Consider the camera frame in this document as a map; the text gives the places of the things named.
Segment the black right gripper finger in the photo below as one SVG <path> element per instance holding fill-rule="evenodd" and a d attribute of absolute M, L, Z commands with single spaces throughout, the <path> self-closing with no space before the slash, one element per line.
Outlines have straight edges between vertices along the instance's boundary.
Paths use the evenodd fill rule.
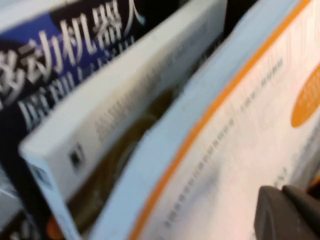
<path fill-rule="evenodd" d="M 318 240 L 320 201 L 293 185 L 262 186 L 254 232 L 258 240 Z"/>

